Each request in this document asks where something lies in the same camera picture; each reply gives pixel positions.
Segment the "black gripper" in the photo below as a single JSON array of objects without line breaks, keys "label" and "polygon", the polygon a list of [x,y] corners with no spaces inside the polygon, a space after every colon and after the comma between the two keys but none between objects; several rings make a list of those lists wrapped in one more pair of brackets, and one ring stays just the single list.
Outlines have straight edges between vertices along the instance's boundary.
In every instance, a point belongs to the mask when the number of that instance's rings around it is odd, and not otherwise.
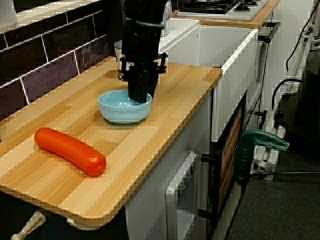
[{"label": "black gripper", "polygon": [[162,29],[164,29],[164,25],[161,23],[127,20],[124,24],[121,50],[123,57],[120,59],[122,73],[126,72],[129,62],[134,65],[147,65],[154,63],[155,60],[161,60],[160,65],[155,67],[157,73],[150,73],[150,76],[142,68],[129,69],[128,96],[135,102],[145,103],[148,93],[153,97],[158,83],[158,73],[166,71],[165,60],[168,55],[159,53]]}]

